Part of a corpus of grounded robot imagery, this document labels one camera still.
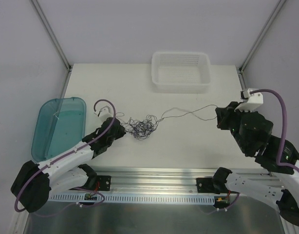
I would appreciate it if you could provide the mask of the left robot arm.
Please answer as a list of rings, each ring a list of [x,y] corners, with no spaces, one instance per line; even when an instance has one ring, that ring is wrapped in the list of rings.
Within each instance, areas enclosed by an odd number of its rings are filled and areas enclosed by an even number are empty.
[[[71,149],[39,163],[25,162],[11,186],[15,210],[33,213],[60,192],[74,188],[93,190],[98,176],[87,163],[105,153],[125,133],[120,121],[109,117]]]

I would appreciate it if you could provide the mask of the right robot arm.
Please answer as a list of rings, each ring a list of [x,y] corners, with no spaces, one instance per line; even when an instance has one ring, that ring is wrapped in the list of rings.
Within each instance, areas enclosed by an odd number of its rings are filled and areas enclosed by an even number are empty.
[[[257,111],[241,110],[240,106],[233,101],[226,107],[216,107],[217,128],[229,131],[240,151],[277,178],[281,186],[269,186],[219,167],[211,178],[214,193],[231,191],[249,196],[299,227],[299,153],[290,141],[272,134],[271,121]]]

